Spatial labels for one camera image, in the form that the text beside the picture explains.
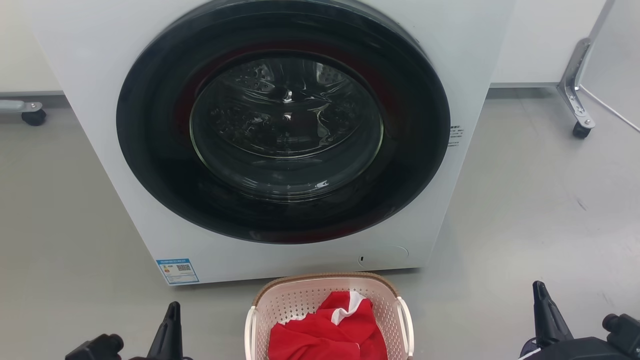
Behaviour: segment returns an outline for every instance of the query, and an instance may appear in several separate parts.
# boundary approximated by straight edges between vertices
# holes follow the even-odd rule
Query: red and white garment
[[[315,314],[271,329],[269,360],[387,360],[387,346],[371,300],[357,291],[335,291]]]

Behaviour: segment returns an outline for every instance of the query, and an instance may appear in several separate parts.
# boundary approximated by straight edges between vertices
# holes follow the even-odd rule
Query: black caster wheel
[[[34,111],[33,113],[22,113],[22,120],[31,126],[40,126],[44,124],[47,113],[43,109]]]
[[[590,128],[580,125],[579,122],[576,122],[575,126],[573,127],[573,135],[578,139],[584,139],[585,137],[587,137],[590,131]]]

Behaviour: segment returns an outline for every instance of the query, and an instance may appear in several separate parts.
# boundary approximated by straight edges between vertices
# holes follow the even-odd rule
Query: front-loading washing machine
[[[425,265],[513,1],[26,0],[26,10],[178,285]]]

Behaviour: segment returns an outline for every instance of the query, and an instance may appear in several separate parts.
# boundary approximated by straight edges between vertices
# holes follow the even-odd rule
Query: white basket handle
[[[244,321],[244,357],[246,360],[255,359],[255,321],[258,311],[255,306],[249,309]]]
[[[407,359],[413,359],[413,321],[411,321],[411,313],[409,308],[401,297],[398,300],[398,314],[400,315],[400,329],[402,330],[402,338],[404,340],[404,351]]]

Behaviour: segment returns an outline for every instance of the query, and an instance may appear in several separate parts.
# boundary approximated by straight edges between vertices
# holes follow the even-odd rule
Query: washing machine door
[[[206,229],[310,243],[392,216],[427,186],[449,108],[420,47],[360,3],[208,3],[127,76],[122,152],[167,208]]]

